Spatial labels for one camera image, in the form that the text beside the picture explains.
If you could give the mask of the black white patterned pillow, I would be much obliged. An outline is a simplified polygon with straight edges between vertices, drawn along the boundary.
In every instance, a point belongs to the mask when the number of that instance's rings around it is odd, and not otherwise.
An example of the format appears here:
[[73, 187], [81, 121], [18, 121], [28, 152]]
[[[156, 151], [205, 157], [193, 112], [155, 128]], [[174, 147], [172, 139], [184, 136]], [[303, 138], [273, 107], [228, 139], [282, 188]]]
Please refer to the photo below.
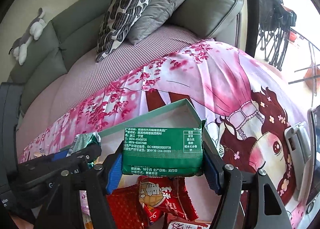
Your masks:
[[100, 24], [95, 61], [116, 50], [151, 0], [111, 0]]

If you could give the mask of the grey pillow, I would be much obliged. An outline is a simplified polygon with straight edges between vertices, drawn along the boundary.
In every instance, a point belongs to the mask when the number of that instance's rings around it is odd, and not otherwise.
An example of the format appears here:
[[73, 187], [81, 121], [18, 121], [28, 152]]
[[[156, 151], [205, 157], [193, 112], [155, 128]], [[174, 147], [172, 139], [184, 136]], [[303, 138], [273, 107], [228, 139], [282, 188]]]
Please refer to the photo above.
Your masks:
[[133, 24], [126, 38], [138, 44], [161, 27], [185, 0], [151, 0], [140, 18]]

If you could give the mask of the grey white plush toy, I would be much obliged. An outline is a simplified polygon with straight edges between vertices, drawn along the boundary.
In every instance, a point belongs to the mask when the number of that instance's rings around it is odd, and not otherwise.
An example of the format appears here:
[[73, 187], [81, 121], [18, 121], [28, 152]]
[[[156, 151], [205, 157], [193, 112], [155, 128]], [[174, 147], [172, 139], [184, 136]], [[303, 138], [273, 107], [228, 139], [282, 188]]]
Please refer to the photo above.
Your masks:
[[39, 40], [43, 29], [46, 26], [46, 22], [43, 20], [44, 15], [45, 11], [42, 7], [40, 7], [37, 13], [37, 17], [30, 22], [24, 34], [20, 38], [16, 39], [12, 44], [12, 47], [9, 50], [9, 54], [11, 54], [16, 59], [19, 65], [24, 64], [27, 58], [27, 49], [31, 42], [33, 40]]

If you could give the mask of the red white milk candy packet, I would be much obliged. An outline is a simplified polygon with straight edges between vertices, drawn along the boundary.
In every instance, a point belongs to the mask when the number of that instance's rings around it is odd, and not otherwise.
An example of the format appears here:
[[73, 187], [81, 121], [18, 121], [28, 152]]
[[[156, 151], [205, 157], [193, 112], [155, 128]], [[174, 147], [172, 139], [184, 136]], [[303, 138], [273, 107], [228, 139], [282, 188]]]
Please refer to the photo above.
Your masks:
[[208, 229], [210, 224], [191, 224], [181, 221], [171, 221], [168, 224], [168, 229]]

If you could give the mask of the green silver foil packet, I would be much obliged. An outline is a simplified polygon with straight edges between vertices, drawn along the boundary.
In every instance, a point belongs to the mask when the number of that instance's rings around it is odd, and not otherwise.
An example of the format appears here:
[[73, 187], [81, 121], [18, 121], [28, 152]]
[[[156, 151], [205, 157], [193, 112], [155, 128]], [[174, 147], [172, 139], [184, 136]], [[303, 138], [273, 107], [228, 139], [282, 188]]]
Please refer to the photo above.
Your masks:
[[101, 137], [98, 132], [94, 131], [92, 133], [86, 134], [77, 134], [67, 152], [67, 157], [71, 156], [71, 154], [78, 152], [92, 144], [101, 145]]

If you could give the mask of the green snack packet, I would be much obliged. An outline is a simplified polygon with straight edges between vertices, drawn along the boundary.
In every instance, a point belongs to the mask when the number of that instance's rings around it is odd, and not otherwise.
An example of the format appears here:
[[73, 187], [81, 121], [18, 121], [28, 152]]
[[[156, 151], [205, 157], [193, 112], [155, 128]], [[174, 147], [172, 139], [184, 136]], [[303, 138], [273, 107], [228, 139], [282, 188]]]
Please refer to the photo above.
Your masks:
[[203, 128], [126, 128], [125, 175], [191, 177], [201, 173]]

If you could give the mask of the teal-rimmed white tray box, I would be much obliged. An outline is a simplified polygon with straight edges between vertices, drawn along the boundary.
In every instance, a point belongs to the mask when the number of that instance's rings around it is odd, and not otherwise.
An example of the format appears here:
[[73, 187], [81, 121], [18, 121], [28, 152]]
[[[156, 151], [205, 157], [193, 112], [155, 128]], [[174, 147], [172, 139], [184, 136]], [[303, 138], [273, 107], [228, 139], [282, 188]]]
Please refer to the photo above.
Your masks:
[[[116, 151], [124, 139], [124, 129], [127, 127], [192, 128], [198, 127], [200, 122], [194, 108], [186, 99], [165, 105], [100, 132], [102, 153], [99, 161]], [[186, 188], [200, 218], [208, 219], [210, 214], [206, 211], [203, 200], [204, 192], [208, 191], [204, 177], [187, 179]]]

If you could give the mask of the grey-green sofa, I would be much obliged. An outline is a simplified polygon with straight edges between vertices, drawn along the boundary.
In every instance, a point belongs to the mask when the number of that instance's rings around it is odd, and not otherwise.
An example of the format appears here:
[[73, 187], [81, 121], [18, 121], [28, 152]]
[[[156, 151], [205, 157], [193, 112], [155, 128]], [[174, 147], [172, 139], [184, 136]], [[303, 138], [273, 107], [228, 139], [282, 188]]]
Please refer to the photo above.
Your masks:
[[[11, 83], [23, 85], [21, 113], [84, 54], [95, 50], [96, 58], [99, 28], [110, 2], [77, 1], [50, 20], [39, 40], [28, 46], [24, 64], [15, 65], [9, 74]], [[185, 0], [162, 26], [181, 27], [200, 40], [212, 37], [234, 45], [236, 20], [243, 5], [244, 0]], [[110, 55], [115, 55], [120, 46]]]

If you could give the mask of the silver phone holder stand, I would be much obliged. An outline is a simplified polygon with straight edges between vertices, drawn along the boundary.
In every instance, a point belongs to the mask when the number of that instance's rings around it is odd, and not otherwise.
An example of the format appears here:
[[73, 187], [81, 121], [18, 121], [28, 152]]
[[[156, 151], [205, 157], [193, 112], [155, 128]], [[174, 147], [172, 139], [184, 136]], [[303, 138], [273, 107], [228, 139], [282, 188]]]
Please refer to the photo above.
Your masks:
[[301, 202], [307, 192], [311, 161], [310, 139], [306, 131], [306, 122], [300, 122], [287, 128], [284, 136], [295, 172], [297, 201]]

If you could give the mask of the red waffle snack packet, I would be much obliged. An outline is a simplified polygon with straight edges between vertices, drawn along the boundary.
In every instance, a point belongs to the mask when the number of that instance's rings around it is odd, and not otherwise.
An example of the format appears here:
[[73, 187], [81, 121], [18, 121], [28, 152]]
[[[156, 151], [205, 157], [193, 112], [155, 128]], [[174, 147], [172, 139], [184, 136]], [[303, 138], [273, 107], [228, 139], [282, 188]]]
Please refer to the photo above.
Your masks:
[[187, 221], [199, 218], [191, 202], [185, 178], [140, 176], [139, 202], [149, 225], [157, 222], [165, 213]]

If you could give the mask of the red foil snack packet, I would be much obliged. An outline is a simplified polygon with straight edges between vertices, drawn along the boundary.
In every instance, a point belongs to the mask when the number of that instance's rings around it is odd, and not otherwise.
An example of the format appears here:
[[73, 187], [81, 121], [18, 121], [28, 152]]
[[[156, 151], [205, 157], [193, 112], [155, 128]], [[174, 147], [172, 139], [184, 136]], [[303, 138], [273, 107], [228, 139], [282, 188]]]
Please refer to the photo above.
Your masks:
[[149, 227], [148, 217], [139, 202], [139, 185], [115, 189], [106, 199], [117, 228]]

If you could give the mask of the pink textured sofa cover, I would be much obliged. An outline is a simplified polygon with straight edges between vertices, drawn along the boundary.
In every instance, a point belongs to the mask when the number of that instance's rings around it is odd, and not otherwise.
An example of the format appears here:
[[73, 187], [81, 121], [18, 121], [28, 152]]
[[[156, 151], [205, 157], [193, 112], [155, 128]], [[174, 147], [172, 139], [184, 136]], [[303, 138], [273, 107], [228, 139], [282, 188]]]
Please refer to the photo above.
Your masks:
[[100, 63], [95, 62], [95, 50], [84, 54], [67, 74], [48, 85], [24, 112], [22, 124], [16, 133], [19, 162], [33, 156], [26, 147], [40, 138], [68, 110], [131, 70], [199, 41], [190, 31], [167, 25], [135, 46], [124, 42], [115, 55], [110, 55]]

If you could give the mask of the white orange snack packet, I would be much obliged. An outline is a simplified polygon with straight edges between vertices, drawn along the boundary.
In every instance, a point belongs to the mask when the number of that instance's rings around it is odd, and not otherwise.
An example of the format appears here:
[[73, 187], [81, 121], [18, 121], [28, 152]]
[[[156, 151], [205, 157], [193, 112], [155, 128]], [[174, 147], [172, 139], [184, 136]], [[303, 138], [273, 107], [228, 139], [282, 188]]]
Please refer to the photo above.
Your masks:
[[89, 212], [87, 193], [86, 191], [80, 191], [79, 194], [84, 227], [85, 229], [93, 229], [93, 223]]

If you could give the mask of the pink cherry blossom anime cloth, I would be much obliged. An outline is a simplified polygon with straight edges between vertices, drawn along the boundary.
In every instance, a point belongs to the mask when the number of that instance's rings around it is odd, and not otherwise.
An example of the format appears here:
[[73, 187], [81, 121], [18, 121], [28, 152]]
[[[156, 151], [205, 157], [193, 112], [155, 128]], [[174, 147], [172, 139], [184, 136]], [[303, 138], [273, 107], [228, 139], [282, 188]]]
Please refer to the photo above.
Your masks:
[[305, 121], [306, 113], [275, 68], [223, 42], [202, 40], [130, 71], [68, 110], [26, 148], [32, 159], [55, 153], [77, 134], [114, 127], [181, 99], [207, 121], [225, 161], [245, 171], [265, 167], [296, 228], [305, 205], [294, 199], [284, 131]]

